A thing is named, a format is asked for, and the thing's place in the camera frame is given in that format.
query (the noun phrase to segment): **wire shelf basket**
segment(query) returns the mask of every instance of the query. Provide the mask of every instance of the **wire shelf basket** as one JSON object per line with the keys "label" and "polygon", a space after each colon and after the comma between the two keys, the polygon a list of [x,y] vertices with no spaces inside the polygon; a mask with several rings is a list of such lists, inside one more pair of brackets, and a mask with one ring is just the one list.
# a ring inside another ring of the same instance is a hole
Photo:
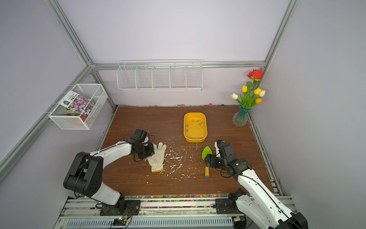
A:
{"label": "wire shelf basket", "polygon": [[121,91],[202,90],[201,63],[129,65],[119,63],[117,85]]}
{"label": "wire shelf basket", "polygon": [[86,107],[89,103],[95,103],[86,119],[83,121],[80,116],[68,116],[66,108],[59,104],[48,116],[63,130],[89,130],[108,96],[101,84],[76,84],[71,90],[89,99]]}

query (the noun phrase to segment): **wooden tabletop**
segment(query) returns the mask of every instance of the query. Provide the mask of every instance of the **wooden tabletop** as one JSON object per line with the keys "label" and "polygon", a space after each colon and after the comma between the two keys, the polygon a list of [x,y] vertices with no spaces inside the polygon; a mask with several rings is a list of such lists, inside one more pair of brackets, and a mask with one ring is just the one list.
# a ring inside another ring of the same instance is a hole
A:
{"label": "wooden tabletop", "polygon": [[[273,191],[249,124],[236,127],[231,121],[238,110],[238,106],[120,107],[102,148],[130,138],[136,129],[148,131],[155,135],[155,144],[167,145],[164,171],[152,173],[147,160],[134,162],[133,156],[126,156],[103,170],[103,182],[125,195],[224,194],[243,189],[234,178],[222,178],[215,169],[210,169],[210,178],[205,178],[202,151],[208,145],[215,154],[214,143],[221,139],[230,142],[237,157],[246,159]],[[185,140],[183,118],[188,112],[206,115],[208,135],[202,143]]]}

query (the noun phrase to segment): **glass vase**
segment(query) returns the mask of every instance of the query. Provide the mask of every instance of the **glass vase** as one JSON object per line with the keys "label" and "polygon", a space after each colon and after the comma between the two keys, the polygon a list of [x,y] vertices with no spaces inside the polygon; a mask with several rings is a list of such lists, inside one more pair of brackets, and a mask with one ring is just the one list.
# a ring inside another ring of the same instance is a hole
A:
{"label": "glass vase", "polygon": [[242,106],[239,106],[239,112],[236,112],[232,118],[232,122],[235,126],[245,126],[245,124],[247,124],[249,111],[250,109],[244,109]]}

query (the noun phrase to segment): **work glove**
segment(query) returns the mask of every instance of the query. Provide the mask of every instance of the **work glove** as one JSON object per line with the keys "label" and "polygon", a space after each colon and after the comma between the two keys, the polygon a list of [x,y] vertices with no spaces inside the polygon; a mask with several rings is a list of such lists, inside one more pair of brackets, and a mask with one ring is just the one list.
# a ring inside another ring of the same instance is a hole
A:
{"label": "work glove", "polygon": [[165,157],[165,150],[167,146],[162,142],[159,142],[159,145],[154,145],[154,154],[147,158],[149,164],[151,165],[151,172],[162,172],[164,170],[163,162]]}

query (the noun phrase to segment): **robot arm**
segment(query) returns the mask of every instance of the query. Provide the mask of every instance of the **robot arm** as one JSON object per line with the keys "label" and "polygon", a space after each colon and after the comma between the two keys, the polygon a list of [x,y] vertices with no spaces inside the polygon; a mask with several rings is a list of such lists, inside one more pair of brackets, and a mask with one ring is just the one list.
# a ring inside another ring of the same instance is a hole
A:
{"label": "robot arm", "polygon": [[104,167],[123,156],[134,155],[135,158],[137,155],[142,160],[153,154],[154,146],[149,142],[149,134],[144,130],[136,130],[130,139],[124,139],[105,149],[90,154],[78,153],[66,175],[64,188],[114,206],[118,212],[123,212],[126,208],[124,195],[102,182]]}
{"label": "robot arm", "polygon": [[252,167],[238,159],[230,143],[218,140],[215,143],[217,155],[208,154],[206,166],[221,169],[239,182],[255,199],[241,189],[230,194],[231,208],[249,216],[262,229],[307,229],[307,221],[301,213],[294,214],[281,203],[258,178]]}

